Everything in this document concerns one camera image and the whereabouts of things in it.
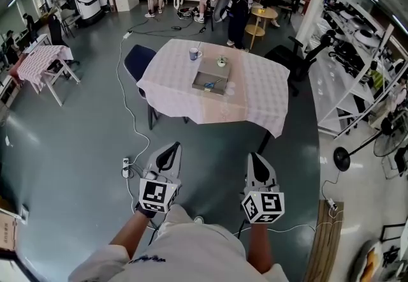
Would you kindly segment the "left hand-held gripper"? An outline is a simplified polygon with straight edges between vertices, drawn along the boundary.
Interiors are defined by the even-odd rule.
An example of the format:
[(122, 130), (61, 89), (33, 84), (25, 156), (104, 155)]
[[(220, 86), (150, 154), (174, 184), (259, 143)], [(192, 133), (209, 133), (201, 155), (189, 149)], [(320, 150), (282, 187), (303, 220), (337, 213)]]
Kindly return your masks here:
[(140, 179), (138, 201), (143, 209), (163, 214), (170, 210), (181, 187), (181, 157), (180, 142), (168, 144), (152, 153), (149, 166)]

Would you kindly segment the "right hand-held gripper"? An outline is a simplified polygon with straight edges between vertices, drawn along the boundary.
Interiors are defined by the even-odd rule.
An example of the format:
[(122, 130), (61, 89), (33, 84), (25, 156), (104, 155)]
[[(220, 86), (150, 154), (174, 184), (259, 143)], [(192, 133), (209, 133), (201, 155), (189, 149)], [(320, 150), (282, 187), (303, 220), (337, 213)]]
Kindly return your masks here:
[(284, 194), (279, 191), (275, 170), (256, 152), (247, 156), (246, 182), (241, 206), (249, 223), (273, 223), (283, 216)]

